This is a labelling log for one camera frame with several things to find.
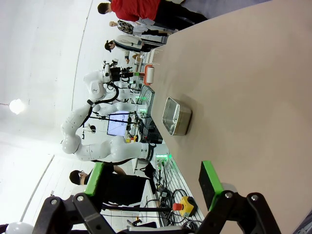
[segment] paper towel roll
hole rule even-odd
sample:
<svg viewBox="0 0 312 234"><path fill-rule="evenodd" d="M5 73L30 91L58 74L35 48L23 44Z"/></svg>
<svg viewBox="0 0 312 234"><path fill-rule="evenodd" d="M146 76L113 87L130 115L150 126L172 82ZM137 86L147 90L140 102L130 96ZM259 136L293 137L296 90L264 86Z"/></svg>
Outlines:
<svg viewBox="0 0 312 234"><path fill-rule="evenodd" d="M146 82L147 83L153 83L154 82L154 67L148 67L147 68L147 75L146 75Z"/></svg>

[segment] metal tray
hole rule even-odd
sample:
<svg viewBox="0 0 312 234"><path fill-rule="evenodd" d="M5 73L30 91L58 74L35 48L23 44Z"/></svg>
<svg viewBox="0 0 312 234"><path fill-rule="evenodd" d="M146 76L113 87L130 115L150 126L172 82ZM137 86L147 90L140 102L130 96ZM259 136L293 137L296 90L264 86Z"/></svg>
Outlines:
<svg viewBox="0 0 312 234"><path fill-rule="evenodd" d="M192 110L174 100L167 98L164 113L162 115L162 123L171 136L183 136L186 134L190 124Z"/></svg>

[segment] green gripper pad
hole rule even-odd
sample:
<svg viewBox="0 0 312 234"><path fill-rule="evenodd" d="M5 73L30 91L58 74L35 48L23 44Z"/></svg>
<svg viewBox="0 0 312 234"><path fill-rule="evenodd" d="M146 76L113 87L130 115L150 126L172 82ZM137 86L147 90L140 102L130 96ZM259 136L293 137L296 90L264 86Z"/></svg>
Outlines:
<svg viewBox="0 0 312 234"><path fill-rule="evenodd" d="M198 181L203 191L207 209L210 211L224 190L210 161L201 162Z"/></svg>
<svg viewBox="0 0 312 234"><path fill-rule="evenodd" d="M98 181L101 177L102 171L103 171L103 167L104 167L104 162L96 162L92 173L90 175L88 184L87 184L87 188L85 189L84 193L91 197L94 196L96 193L96 189L97 189L97 185L98 185Z"/></svg>

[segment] computer screen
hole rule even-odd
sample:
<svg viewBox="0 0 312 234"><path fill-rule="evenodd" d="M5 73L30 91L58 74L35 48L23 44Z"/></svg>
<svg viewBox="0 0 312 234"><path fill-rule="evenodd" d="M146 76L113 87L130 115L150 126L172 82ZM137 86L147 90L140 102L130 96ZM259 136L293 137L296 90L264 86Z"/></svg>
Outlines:
<svg viewBox="0 0 312 234"><path fill-rule="evenodd" d="M109 116L107 135L124 137L128 124L122 123L122 122L115 122L112 120L128 121L129 112L117 111L114 114L120 114L120 115Z"/></svg>

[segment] green led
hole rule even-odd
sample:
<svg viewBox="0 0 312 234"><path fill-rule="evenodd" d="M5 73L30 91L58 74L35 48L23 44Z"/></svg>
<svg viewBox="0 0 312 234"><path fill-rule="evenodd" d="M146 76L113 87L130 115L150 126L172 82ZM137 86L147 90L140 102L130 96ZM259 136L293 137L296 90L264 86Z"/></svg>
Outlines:
<svg viewBox="0 0 312 234"><path fill-rule="evenodd" d="M165 157L165 158L167 158L168 155L156 155L156 157Z"/></svg>

